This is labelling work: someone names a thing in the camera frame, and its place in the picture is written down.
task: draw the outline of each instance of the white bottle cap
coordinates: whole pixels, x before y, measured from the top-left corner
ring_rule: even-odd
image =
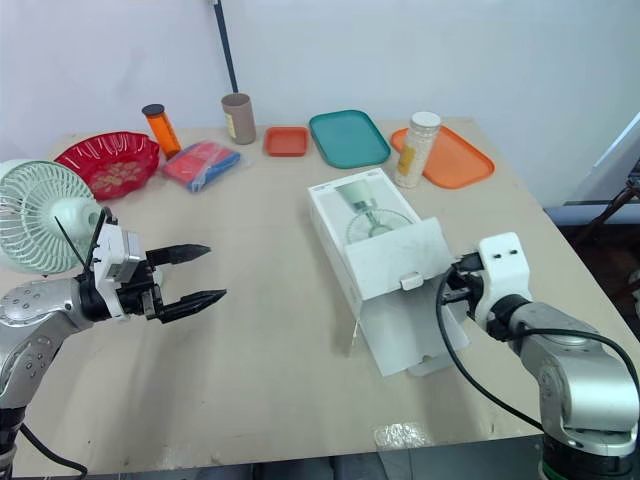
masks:
[[[419,127],[435,128],[439,127],[442,119],[432,112],[416,112],[411,115],[411,121]]]

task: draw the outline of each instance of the red basket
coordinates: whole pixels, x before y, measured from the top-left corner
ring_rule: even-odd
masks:
[[[77,173],[96,200],[109,200],[143,187],[158,167],[159,151],[147,135],[112,132],[76,143],[55,161]]]

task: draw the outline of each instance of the clear plastic jar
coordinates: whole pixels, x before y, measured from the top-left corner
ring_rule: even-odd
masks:
[[[404,188],[418,185],[441,123],[440,117],[431,112],[417,112],[411,116],[393,176],[397,185]]]

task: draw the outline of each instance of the orange bottle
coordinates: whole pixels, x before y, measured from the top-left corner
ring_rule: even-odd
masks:
[[[167,157],[167,160],[182,150],[180,142],[176,138],[176,134],[171,127],[171,123],[164,113],[164,105],[152,103],[142,109],[142,113],[147,117],[149,126],[153,130],[156,140],[160,144],[160,148]]]

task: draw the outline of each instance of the plastic bag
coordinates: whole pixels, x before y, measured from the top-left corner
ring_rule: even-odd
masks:
[[[240,153],[207,141],[194,143],[174,155],[162,171],[195,193],[240,163]]]

